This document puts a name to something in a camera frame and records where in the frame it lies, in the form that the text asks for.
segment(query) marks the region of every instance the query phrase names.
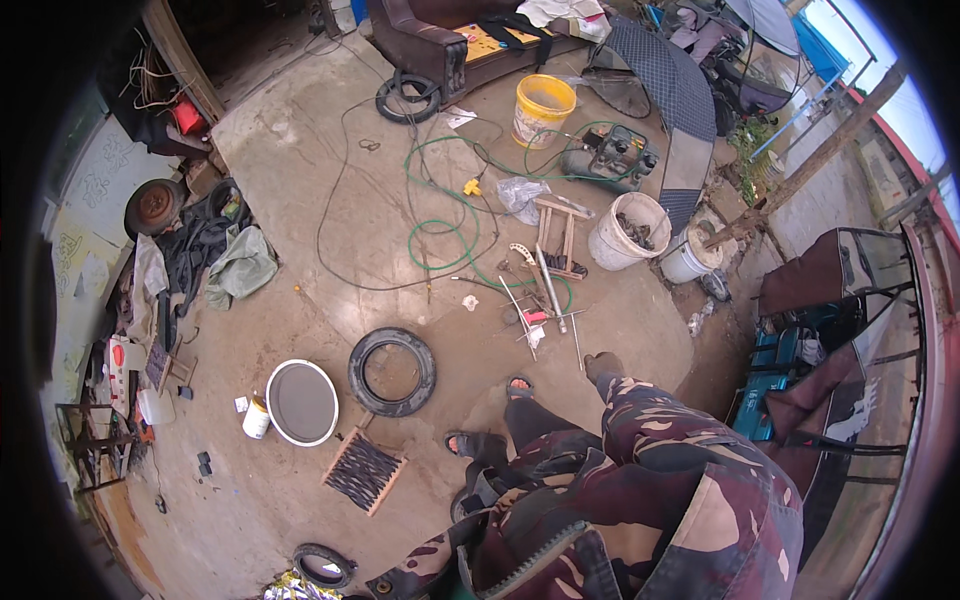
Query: camouflage jacket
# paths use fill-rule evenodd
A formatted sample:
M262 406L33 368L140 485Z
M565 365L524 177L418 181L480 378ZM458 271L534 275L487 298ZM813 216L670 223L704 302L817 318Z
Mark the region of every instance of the camouflage jacket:
M602 443L565 431L522 448L524 483L494 475L496 503L367 582L374 597L430 597L459 569L484 599L789 598L803 525L783 471L652 384L607 374L597 390Z

